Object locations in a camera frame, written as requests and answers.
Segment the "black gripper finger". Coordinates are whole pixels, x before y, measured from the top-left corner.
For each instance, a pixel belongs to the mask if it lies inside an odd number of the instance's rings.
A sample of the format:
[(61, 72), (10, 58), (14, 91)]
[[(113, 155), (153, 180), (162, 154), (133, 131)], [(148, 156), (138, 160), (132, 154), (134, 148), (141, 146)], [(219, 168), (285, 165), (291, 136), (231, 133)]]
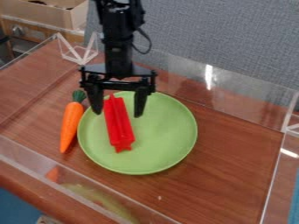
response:
[(134, 91), (134, 118), (140, 117), (144, 113), (146, 96), (148, 96), (148, 88), (140, 87)]
[(88, 87), (88, 101), (92, 111), (98, 115), (102, 110), (104, 91), (98, 86)]

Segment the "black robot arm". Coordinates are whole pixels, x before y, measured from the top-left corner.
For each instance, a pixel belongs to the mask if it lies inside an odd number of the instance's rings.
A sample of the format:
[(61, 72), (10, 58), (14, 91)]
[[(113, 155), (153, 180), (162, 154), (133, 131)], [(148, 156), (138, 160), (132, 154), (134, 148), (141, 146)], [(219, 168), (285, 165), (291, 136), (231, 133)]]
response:
[(84, 88), (92, 111), (104, 106), (104, 90), (134, 92), (134, 117), (144, 113), (146, 96), (154, 92), (154, 70), (132, 62), (133, 32), (149, 39), (140, 26), (145, 11), (140, 0), (93, 0), (102, 28), (104, 64), (80, 67), (78, 85)]

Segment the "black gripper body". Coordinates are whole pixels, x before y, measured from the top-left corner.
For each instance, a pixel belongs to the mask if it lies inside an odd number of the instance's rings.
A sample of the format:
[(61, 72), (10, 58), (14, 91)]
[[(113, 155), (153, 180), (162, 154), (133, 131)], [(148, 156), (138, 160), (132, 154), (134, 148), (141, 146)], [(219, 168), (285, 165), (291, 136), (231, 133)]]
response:
[(138, 65), (132, 65), (128, 73), (108, 73), (104, 63), (81, 66), (78, 71), (78, 84), (92, 95), (104, 90), (136, 91), (138, 88), (145, 88), (148, 94), (154, 92), (157, 73)]

